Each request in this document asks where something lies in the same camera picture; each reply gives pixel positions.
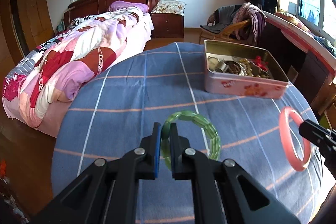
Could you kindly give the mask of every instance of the green bracelet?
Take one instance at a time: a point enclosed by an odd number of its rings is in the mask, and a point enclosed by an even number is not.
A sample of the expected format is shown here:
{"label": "green bracelet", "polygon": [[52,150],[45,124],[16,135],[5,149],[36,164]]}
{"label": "green bracelet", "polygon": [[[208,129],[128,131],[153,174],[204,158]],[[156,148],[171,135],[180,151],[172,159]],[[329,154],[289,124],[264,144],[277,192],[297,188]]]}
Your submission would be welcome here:
{"label": "green bracelet", "polygon": [[171,169],[169,145],[170,125],[178,119],[182,121],[192,121],[197,126],[204,128],[205,135],[210,139],[209,159],[218,160],[221,152],[221,138],[218,136],[218,132],[214,125],[200,114],[189,110],[182,110],[171,114],[163,124],[161,130],[161,155],[163,156],[167,167]]}

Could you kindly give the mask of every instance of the purple pillow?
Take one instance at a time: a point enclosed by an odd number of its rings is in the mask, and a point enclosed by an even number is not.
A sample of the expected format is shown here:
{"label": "purple pillow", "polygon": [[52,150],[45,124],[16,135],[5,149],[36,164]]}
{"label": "purple pillow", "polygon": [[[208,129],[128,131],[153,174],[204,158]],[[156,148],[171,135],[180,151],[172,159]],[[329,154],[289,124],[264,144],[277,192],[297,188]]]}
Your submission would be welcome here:
{"label": "purple pillow", "polygon": [[137,7],[139,8],[143,13],[147,13],[149,10],[149,7],[147,4],[143,3],[132,3],[132,2],[125,2],[123,0],[117,0],[113,2],[110,7],[107,9],[108,12],[114,12],[123,8],[128,7]]}

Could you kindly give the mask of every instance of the chair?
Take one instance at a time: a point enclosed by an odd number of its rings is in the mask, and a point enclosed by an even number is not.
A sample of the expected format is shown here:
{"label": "chair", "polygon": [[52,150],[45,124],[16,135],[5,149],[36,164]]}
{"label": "chair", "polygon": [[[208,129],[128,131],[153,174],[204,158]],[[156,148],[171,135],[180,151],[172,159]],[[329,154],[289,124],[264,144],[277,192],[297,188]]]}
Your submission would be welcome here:
{"label": "chair", "polygon": [[[215,15],[212,14],[208,18],[207,25],[209,25],[210,23],[212,23],[212,25],[214,25],[214,22],[215,22]],[[250,24],[251,24],[251,19],[247,19],[247,20],[235,23],[235,24],[230,24],[226,28],[224,28],[220,33],[213,33],[213,32],[210,32],[209,30],[206,30],[203,27],[201,27],[201,34],[199,35],[199,44],[201,43],[201,38],[213,39],[213,40],[223,40],[223,41],[239,43],[240,40],[231,38],[230,35],[235,30],[245,28]]]}

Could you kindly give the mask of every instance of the floral cushion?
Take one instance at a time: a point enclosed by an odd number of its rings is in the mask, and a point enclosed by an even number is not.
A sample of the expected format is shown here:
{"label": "floral cushion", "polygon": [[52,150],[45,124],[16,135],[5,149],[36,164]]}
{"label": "floral cushion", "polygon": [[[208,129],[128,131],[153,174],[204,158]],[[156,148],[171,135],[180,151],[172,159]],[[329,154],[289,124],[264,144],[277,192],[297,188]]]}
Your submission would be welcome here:
{"label": "floral cushion", "polygon": [[185,5],[183,1],[159,0],[158,4],[152,10],[152,13],[184,15],[183,9]]}
{"label": "floral cushion", "polygon": [[295,17],[294,15],[290,14],[290,13],[285,13],[285,12],[277,12],[274,13],[276,16],[292,23],[293,25],[295,25],[296,27],[300,28],[301,30],[305,31],[305,32],[310,32],[310,30],[306,27],[306,25],[304,25],[297,17]]}

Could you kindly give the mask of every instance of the metal rivet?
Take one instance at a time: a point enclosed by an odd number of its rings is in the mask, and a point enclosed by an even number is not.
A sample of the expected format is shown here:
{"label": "metal rivet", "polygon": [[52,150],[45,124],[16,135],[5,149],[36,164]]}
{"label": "metal rivet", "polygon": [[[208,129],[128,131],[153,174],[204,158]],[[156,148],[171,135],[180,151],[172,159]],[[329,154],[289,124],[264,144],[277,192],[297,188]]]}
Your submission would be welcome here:
{"label": "metal rivet", "polygon": [[196,154],[196,150],[194,148],[187,148],[184,152],[189,156],[193,156]]}
{"label": "metal rivet", "polygon": [[236,162],[232,159],[227,159],[227,160],[224,161],[224,164],[227,167],[234,167],[236,165]]}
{"label": "metal rivet", "polygon": [[137,154],[137,155],[143,155],[145,154],[146,150],[143,149],[142,147],[138,147],[136,149],[134,149],[134,153]]}
{"label": "metal rivet", "polygon": [[101,167],[101,166],[104,166],[104,165],[105,165],[106,160],[104,160],[104,159],[96,159],[96,160],[94,161],[94,163],[95,163],[96,166]]}

